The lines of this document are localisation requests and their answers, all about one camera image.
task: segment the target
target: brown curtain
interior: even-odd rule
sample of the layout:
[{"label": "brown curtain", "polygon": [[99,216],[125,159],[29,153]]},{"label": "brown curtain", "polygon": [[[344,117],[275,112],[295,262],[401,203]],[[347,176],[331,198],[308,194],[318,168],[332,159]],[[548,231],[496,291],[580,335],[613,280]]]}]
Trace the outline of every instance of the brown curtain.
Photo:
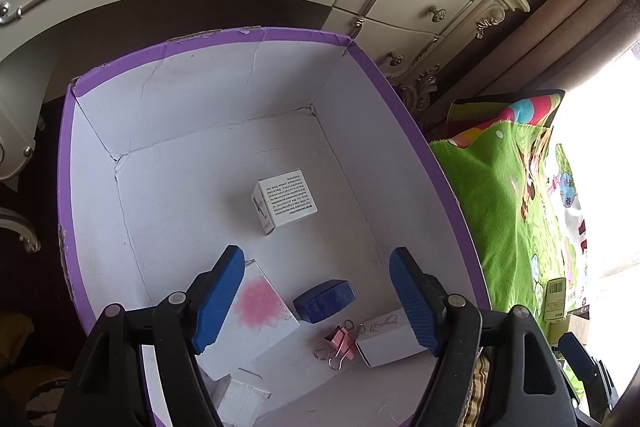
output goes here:
[{"label": "brown curtain", "polygon": [[531,89],[572,89],[640,36],[636,0],[528,0],[454,58],[438,76],[424,113],[429,139],[444,137],[456,99]]}]

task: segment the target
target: brown floor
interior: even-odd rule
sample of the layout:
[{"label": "brown floor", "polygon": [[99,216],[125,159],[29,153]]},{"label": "brown floor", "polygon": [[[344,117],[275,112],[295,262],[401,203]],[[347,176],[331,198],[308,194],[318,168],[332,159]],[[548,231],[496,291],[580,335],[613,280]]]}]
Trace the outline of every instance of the brown floor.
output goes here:
[{"label": "brown floor", "polygon": [[14,232],[0,229],[0,309],[18,311],[35,331],[18,366],[47,364],[71,369],[85,335],[69,298],[60,264],[56,166],[62,98],[46,103],[43,131],[36,134],[31,162],[20,174],[18,194],[0,184],[0,206],[22,213],[35,226],[42,249],[27,254]]}]

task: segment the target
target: pink stain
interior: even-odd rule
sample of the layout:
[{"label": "pink stain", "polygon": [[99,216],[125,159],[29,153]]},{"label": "pink stain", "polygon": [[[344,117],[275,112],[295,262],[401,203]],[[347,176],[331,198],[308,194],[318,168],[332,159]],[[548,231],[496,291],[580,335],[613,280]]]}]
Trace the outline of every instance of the pink stain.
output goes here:
[{"label": "pink stain", "polygon": [[238,322],[251,330],[275,327],[287,309],[278,294],[263,277],[247,282],[234,306]]}]

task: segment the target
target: drawer knob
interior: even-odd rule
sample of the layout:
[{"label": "drawer knob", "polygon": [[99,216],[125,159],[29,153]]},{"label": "drawer knob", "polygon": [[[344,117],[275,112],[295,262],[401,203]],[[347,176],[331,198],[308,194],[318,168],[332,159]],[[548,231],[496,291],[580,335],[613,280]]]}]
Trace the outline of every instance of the drawer knob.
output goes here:
[{"label": "drawer knob", "polygon": [[435,5],[431,5],[427,8],[427,13],[433,13],[433,17],[431,17],[431,22],[442,22],[444,17],[447,15],[447,11],[443,8],[442,10],[438,10]]},{"label": "drawer knob", "polygon": [[386,56],[391,58],[391,61],[389,62],[389,66],[391,66],[392,68],[402,64],[402,61],[404,60],[404,55],[398,55],[393,50],[388,52],[388,54],[386,54]]}]

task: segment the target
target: blue case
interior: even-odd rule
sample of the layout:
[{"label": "blue case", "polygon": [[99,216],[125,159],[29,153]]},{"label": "blue case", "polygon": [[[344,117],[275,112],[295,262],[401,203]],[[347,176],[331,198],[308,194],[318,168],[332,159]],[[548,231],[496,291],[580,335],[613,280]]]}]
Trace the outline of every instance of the blue case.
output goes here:
[{"label": "blue case", "polygon": [[316,324],[345,309],[355,298],[349,281],[331,279],[304,292],[293,305],[302,320]]}]

